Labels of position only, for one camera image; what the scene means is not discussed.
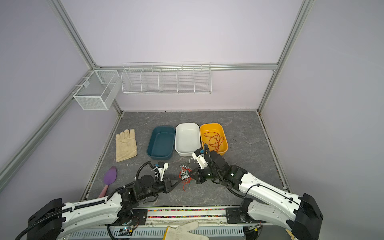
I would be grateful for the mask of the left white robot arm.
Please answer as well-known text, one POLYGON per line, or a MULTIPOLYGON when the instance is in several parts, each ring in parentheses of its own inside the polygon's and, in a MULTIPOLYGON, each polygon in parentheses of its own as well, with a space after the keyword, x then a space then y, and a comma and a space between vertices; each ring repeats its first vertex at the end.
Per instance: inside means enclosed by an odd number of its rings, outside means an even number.
POLYGON ((135 180, 113 190, 108 196, 76 203, 63 203, 61 198, 51 200, 28 219, 28 226, 17 239, 58 240, 74 232, 99 225, 124 225, 134 218, 133 208, 148 198, 157 199, 168 194, 181 182, 179 178, 165 178, 167 163, 144 163, 135 180), (154 175, 140 176, 150 166, 154 175))

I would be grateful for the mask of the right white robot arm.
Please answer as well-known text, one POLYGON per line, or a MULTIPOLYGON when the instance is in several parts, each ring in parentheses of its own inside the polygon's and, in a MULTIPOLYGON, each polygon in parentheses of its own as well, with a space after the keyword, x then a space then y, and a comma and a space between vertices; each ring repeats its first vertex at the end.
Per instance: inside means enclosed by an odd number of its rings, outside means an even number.
POLYGON ((189 176, 197 184, 212 181, 234 191, 243 198, 240 210, 244 216, 282 227, 298 240, 319 239, 324 216, 311 195, 280 190, 239 166, 229 165, 215 151, 198 149, 192 157, 199 166, 189 176))

